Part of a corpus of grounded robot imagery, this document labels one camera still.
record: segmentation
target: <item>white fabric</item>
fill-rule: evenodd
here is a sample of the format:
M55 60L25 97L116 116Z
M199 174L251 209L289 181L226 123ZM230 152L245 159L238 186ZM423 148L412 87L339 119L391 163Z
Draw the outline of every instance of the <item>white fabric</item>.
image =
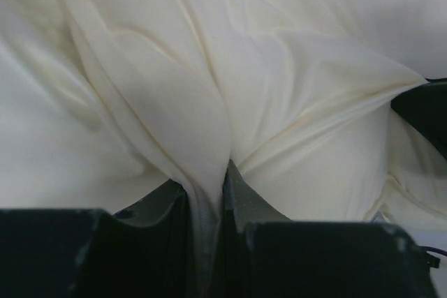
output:
M382 209L445 229L432 210L446 175L401 160L423 148L447 163L388 117L393 97L444 77L446 0L1 0L0 13L2 207L114 211L173 178L202 283L229 158L293 219ZM382 193L391 177L418 215Z

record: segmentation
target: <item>black plastic part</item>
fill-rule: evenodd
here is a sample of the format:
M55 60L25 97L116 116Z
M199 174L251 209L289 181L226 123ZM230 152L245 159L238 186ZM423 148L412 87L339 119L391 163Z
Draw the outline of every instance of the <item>black plastic part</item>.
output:
M115 217L1 210L0 297L183 297L188 217L173 181Z
M447 159L447 79L431 80L400 94L391 108Z
M441 259L433 256L427 252L425 252L425 259L427 261L427 266L430 268L439 269L439 265L441 264Z
M223 186L227 297L436 297L399 227L288 220L230 163Z

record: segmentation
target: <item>black wire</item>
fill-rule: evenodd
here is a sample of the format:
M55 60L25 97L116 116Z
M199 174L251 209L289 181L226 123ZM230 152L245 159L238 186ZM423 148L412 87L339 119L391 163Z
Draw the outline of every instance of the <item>black wire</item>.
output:
M427 247L427 246L421 246L421 248L424 251L428 251L430 253L435 253L435 254L439 254L439 255L443 255L443 256L447 257L447 251L443 251L442 249L435 248L435 247Z

